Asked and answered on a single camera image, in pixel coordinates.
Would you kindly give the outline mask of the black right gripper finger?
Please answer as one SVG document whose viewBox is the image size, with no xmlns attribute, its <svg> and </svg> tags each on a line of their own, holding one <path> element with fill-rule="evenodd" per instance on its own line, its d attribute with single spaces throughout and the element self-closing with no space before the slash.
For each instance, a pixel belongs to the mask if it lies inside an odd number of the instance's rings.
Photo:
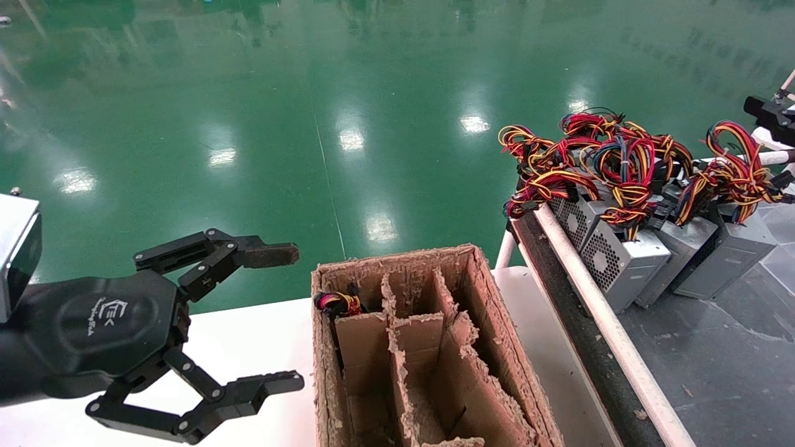
<svg viewBox="0 0 795 447">
<path fill-rule="evenodd" d="M 755 124 L 769 131 L 773 141 L 789 145 L 794 144 L 794 111 L 790 109 L 793 102 L 784 96 L 773 96 L 763 99 L 758 96 L 747 96 L 743 110 L 755 118 Z"/>
</svg>

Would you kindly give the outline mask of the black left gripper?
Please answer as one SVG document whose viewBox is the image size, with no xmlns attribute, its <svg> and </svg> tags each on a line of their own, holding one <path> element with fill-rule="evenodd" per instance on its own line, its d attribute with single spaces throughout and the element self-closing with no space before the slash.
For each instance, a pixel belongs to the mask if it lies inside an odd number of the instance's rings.
<svg viewBox="0 0 795 447">
<path fill-rule="evenodd" d="M 233 237 L 210 228 L 135 254 L 141 272 L 131 276 L 31 286 L 18 305 L 18 390 L 106 390 L 85 409 L 95 422 L 196 445 L 226 421 L 255 416 L 270 396 L 306 383 L 292 370 L 219 384 L 181 350 L 189 328 L 185 303 L 199 302 L 241 267 L 289 266 L 299 258 L 294 243 L 269 244 L 258 235 Z M 177 286 L 161 276 L 184 268 Z M 201 396 L 193 409 L 175 414 L 125 403 L 137 387 L 168 371 Z"/>
</svg>

